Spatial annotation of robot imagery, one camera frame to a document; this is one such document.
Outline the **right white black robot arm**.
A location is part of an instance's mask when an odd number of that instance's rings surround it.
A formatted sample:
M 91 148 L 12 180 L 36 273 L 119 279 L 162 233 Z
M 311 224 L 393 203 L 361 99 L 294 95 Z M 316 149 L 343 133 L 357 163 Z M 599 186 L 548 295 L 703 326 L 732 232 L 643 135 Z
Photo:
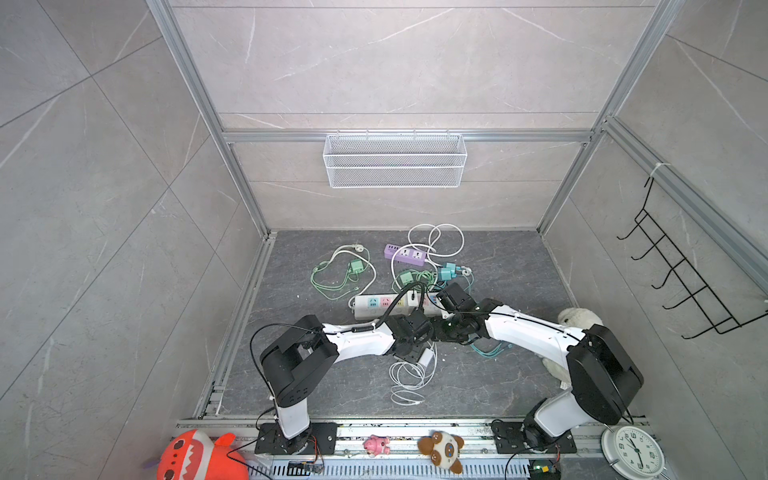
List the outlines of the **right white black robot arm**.
M 560 367 L 565 390 L 544 399 L 520 427 L 523 444 L 542 451 L 585 423 L 616 425 L 644 385 L 635 362 L 606 326 L 588 328 L 548 322 L 493 299 L 476 302 L 457 285 L 437 294 L 450 317 L 435 327 L 439 341 L 466 343 L 476 337 L 519 346 Z

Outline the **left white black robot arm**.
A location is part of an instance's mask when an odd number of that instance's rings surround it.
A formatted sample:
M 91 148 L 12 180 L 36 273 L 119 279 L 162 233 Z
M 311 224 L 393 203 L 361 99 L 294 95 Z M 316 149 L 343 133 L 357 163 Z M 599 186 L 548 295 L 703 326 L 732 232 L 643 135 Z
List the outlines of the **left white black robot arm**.
M 407 284 L 368 323 L 326 324 L 306 315 L 293 324 L 269 323 L 254 332 L 249 353 L 274 405 L 278 452 L 298 453 L 312 439 L 307 399 L 334 364 L 363 356 L 405 360 L 431 340 L 433 328 L 423 307 L 428 291 L 423 282 Z

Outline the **brown white plush toy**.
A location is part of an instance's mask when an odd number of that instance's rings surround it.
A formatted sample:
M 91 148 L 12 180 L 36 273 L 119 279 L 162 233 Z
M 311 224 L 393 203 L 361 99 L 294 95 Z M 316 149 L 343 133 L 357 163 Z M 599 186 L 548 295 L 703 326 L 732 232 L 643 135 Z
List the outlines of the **brown white plush toy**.
M 435 467 L 453 474 L 463 473 L 459 454 L 464 445 L 465 441 L 462 437 L 443 431 L 435 431 L 417 441 L 419 452 L 428 456 Z

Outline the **red monster plush toy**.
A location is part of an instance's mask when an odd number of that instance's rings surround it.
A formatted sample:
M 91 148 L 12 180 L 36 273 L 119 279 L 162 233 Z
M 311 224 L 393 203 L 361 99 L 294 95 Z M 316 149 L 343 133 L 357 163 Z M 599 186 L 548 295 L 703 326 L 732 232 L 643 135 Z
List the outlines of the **red monster plush toy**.
M 233 433 L 212 440 L 201 430 L 186 431 L 164 450 L 156 478 L 246 480 L 249 469 L 243 456 L 232 448 L 235 439 Z

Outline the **purple power strip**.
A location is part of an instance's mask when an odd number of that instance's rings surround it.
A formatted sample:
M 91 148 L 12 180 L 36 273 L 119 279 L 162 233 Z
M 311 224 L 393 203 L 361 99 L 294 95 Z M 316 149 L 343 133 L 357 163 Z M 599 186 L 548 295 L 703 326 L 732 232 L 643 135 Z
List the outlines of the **purple power strip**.
M 413 247 L 398 246 L 387 244 L 384 247 L 384 257 L 392 262 L 399 262 L 416 267 L 423 267 L 426 260 L 426 254 Z

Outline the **small pink plush toy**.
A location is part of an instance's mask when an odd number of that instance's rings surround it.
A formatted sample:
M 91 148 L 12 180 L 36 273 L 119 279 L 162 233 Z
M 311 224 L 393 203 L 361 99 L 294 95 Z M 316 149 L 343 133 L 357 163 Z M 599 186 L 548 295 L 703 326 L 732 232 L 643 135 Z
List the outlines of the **small pink plush toy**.
M 389 455 L 391 452 L 390 438 L 386 436 L 371 435 L 363 442 L 363 448 L 365 452 L 372 457 Z

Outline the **white pastel power strip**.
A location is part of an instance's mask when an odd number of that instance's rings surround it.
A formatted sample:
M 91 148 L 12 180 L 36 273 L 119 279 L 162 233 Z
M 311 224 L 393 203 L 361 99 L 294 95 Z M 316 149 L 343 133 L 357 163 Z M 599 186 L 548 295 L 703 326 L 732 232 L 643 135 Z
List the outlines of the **white pastel power strip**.
M 359 321 L 375 320 L 381 317 L 385 311 L 393 306 L 391 315 L 410 315 L 418 306 L 420 293 L 409 291 L 397 303 L 394 302 L 396 294 L 358 295 L 352 302 L 354 317 Z M 442 310 L 442 305 L 435 294 L 430 294 L 422 302 L 424 313 L 427 317 L 447 318 L 449 313 Z

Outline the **black wall hook rack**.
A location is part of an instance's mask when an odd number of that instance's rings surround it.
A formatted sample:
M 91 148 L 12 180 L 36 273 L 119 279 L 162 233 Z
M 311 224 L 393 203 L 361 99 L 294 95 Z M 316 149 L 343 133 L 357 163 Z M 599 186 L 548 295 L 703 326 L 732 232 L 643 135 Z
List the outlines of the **black wall hook rack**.
M 654 183 L 652 178 L 645 181 L 643 202 L 632 219 L 631 228 L 625 234 L 618 235 L 616 239 L 623 242 L 638 234 L 647 242 L 647 248 L 643 253 L 632 254 L 630 259 L 637 262 L 649 255 L 654 255 L 662 261 L 665 266 L 665 276 L 660 281 L 651 284 L 653 290 L 664 289 L 671 279 L 674 279 L 682 287 L 683 294 L 681 297 L 673 304 L 663 305 L 663 311 L 671 312 L 683 305 L 692 303 L 703 317 L 704 327 L 694 333 L 681 334 L 681 338 L 690 341 L 711 332 L 716 335 L 725 335 L 766 319 L 767 310 L 764 310 L 763 313 L 748 320 L 739 320 L 699 272 L 691 259 L 654 218 L 649 210 Z

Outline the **white analog clock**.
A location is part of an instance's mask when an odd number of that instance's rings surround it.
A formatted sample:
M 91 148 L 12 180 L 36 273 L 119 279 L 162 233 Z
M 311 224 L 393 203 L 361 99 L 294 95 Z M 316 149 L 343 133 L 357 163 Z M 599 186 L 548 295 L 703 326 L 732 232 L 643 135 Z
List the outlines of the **white analog clock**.
M 656 479 L 665 469 L 663 451 L 651 434 L 626 425 L 607 428 L 600 438 L 604 458 L 624 479 Z

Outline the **white plush dog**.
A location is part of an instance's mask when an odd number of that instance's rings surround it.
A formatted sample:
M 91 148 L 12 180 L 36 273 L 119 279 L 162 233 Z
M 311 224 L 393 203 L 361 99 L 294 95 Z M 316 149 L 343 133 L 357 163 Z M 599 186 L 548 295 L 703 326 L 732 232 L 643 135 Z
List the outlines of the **white plush dog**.
M 585 308 L 566 308 L 558 314 L 558 323 L 566 327 L 576 327 L 583 330 L 591 328 L 593 325 L 604 325 L 604 322 L 591 310 Z M 568 371 L 554 363 L 543 358 L 542 364 L 547 371 L 560 381 L 560 388 L 567 390 L 571 386 L 570 375 Z

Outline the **teal charger plug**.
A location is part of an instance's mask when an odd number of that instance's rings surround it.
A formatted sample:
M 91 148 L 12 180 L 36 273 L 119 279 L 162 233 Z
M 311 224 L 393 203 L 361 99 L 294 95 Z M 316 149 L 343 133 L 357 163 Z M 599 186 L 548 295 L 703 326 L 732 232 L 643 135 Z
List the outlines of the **teal charger plug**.
M 453 263 L 446 263 L 437 270 L 437 279 L 439 282 L 449 282 L 457 277 L 457 266 Z

